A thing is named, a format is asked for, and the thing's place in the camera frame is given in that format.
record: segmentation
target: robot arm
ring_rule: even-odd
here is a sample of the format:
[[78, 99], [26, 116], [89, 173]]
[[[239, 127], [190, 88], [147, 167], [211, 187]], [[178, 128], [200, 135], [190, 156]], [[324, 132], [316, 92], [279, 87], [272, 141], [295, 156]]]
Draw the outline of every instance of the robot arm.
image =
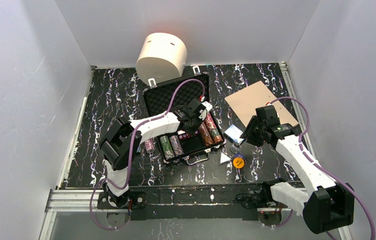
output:
[[132, 149], [135, 150], [142, 142], [159, 135], [179, 130], [194, 134], [211, 108], [208, 102], [193, 99], [188, 105], [178, 105], [171, 112], [164, 112], [153, 117], [129, 121], [118, 118], [100, 143], [109, 180], [107, 182], [108, 193], [112, 195], [115, 202], [117, 202], [116, 198], [129, 190], [128, 185], [124, 189], [116, 188], [114, 185], [123, 186], [127, 180], [129, 149], [133, 134], [135, 137]]
[[[280, 153], [303, 182], [302, 192], [283, 179], [265, 182], [261, 201], [287, 205], [304, 217], [315, 234], [353, 223], [354, 197], [331, 177], [315, 167], [319, 162], [306, 150], [300, 150], [298, 137], [290, 124], [280, 124], [273, 105], [259, 107], [241, 138], [255, 146], [269, 143]], [[309, 161], [304, 152], [311, 158]]]

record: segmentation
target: black bracket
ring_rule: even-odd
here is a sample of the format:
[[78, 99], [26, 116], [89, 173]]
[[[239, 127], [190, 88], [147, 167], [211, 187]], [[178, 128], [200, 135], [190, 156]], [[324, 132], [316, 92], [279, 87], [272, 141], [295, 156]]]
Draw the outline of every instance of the black bracket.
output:
[[177, 116], [180, 121], [179, 128], [188, 134], [195, 134], [202, 121], [199, 116], [205, 111], [205, 106], [197, 99], [192, 99], [188, 105], [178, 105], [172, 109], [172, 112]]
[[122, 170], [127, 167], [129, 161], [129, 148], [132, 134], [136, 134], [133, 149], [137, 149], [141, 143], [141, 132], [133, 132], [130, 122], [119, 117], [101, 140], [100, 149], [104, 158], [110, 162], [113, 170]]
[[354, 200], [351, 192], [339, 183], [333, 187], [320, 187], [313, 192], [303, 209], [304, 221], [315, 234], [351, 225], [354, 221]]
[[270, 180], [270, 181], [263, 182], [263, 187], [261, 188], [261, 192], [260, 192], [261, 200], [265, 203], [275, 202], [273, 200], [272, 193], [270, 191], [270, 187], [275, 185], [275, 184], [284, 183], [284, 182], [286, 182], [286, 180], [283, 179], [283, 178], [277, 178], [277, 179], [273, 179], [273, 180]]
[[144, 209], [146, 207], [146, 194], [143, 191], [127, 191], [121, 196], [111, 193], [104, 183], [103, 192], [98, 196], [98, 209], [127, 209], [132, 204], [131, 209]]
[[280, 124], [275, 106], [258, 107], [255, 111], [257, 115], [252, 116], [247, 128], [241, 135], [241, 138], [246, 139], [247, 143], [258, 147], [268, 143], [276, 149], [279, 139], [295, 134], [289, 123]]

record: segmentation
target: table surface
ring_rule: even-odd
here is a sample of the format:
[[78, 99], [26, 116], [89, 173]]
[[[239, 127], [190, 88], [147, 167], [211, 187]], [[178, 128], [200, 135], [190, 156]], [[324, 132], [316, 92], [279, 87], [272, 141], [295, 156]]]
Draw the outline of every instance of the table surface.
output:
[[[233, 113], [225, 97], [262, 81], [276, 97], [289, 96], [278, 63], [202, 65], [201, 72], [210, 74], [210, 102], [213, 113], [222, 131], [234, 124], [241, 130], [245, 127]], [[184, 75], [192, 74], [187, 66]], [[99, 150], [100, 139], [118, 117], [130, 119], [148, 117], [142, 91], [148, 88], [138, 77], [135, 68], [96, 69], [93, 74], [84, 109], [81, 127], [77, 138], [69, 175], [64, 180], [63, 189], [93, 188], [106, 174], [105, 165]], [[296, 118], [289, 101], [285, 107]], [[228, 141], [222, 152], [232, 157]], [[145, 152], [141, 145], [132, 162], [130, 186], [196, 186], [225, 185], [235, 183], [261, 183], [274, 178], [297, 181], [298, 177], [282, 156], [269, 145], [255, 147], [248, 143], [241, 145], [241, 153], [247, 164], [236, 169], [232, 164], [219, 165], [219, 151], [211, 153], [210, 159], [194, 166], [184, 161], [178, 164], [165, 164], [158, 147], [154, 153]]]

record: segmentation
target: white backdrop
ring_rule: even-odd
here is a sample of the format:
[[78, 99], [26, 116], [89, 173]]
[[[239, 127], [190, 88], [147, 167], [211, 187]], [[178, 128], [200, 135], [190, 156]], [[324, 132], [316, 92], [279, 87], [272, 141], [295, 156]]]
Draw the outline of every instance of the white backdrop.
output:
[[54, 0], [0, 2], [0, 240], [34, 240], [90, 66]]
[[[97, 219], [107, 224], [105, 212]], [[288, 211], [283, 211], [283, 218]], [[112, 217], [123, 223], [124, 216]], [[331, 233], [341, 240], [338, 231]], [[302, 216], [292, 215], [283, 227], [271, 229], [259, 221], [240, 218], [149, 219], [131, 221], [119, 231], [106, 231], [92, 222], [88, 212], [59, 212], [51, 240], [329, 240], [326, 233], [308, 230]]]
[[187, 64], [291, 57], [318, 0], [56, 0], [89, 64], [134, 67], [145, 37], [174, 34]]
[[[322, 1], [288, 66], [319, 161], [353, 186], [376, 223], [376, 0]], [[355, 209], [353, 239], [369, 239]]]

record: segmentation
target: white cylinder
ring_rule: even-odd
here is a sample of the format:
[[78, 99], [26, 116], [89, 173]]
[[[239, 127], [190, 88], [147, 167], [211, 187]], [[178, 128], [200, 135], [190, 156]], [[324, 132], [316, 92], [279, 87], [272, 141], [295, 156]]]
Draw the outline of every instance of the white cylinder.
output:
[[156, 84], [182, 76], [187, 50], [178, 37], [168, 33], [152, 33], [147, 36], [136, 62], [141, 80], [155, 79]]

